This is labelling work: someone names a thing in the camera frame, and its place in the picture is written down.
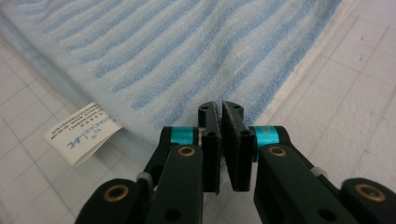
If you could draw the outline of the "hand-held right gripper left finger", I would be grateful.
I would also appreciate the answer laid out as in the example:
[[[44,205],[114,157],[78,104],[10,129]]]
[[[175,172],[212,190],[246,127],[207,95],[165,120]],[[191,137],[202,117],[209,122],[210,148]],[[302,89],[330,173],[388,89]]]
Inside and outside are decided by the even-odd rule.
[[[198,107],[201,149],[204,152],[204,191],[219,193],[220,127],[215,102]]]

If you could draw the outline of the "white foam mat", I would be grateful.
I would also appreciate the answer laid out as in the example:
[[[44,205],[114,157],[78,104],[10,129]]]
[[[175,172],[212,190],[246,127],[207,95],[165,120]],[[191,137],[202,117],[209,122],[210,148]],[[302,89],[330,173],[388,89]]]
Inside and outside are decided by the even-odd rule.
[[[47,144],[74,110],[0,37],[0,224],[74,224],[98,186],[137,175],[110,144],[78,167]],[[396,0],[359,0],[264,120],[334,184],[365,177],[396,191]]]

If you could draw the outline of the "light blue striped towel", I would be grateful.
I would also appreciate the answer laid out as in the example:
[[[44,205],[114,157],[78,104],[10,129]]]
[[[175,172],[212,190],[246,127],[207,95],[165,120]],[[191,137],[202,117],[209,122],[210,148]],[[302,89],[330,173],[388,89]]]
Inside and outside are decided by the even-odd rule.
[[[231,101],[255,122],[352,0],[0,0],[0,35],[75,105],[121,124],[149,160],[165,126]]]

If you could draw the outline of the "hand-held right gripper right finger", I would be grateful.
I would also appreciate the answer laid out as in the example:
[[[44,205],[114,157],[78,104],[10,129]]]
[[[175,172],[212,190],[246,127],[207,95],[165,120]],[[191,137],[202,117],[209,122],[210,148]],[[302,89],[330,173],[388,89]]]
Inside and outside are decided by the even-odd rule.
[[[223,153],[234,191],[249,191],[253,159],[254,133],[243,121],[244,108],[222,103]]]

